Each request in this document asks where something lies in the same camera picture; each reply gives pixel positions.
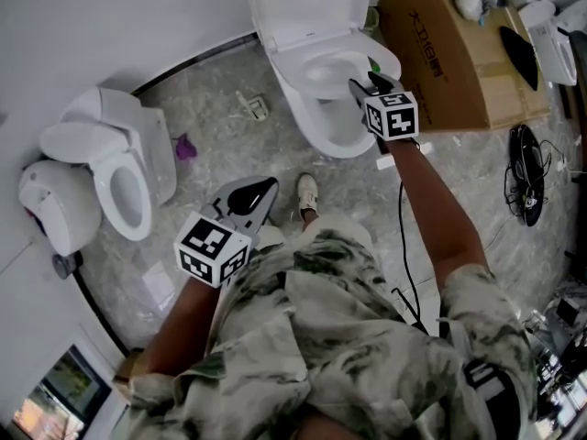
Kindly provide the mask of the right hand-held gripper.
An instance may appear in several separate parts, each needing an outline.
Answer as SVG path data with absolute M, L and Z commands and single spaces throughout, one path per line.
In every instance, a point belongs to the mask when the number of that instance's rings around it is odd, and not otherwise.
M 412 92 L 382 72 L 369 71 L 370 87 L 349 79 L 349 91 L 362 111 L 362 124 L 381 141 L 418 136 L 418 104 Z

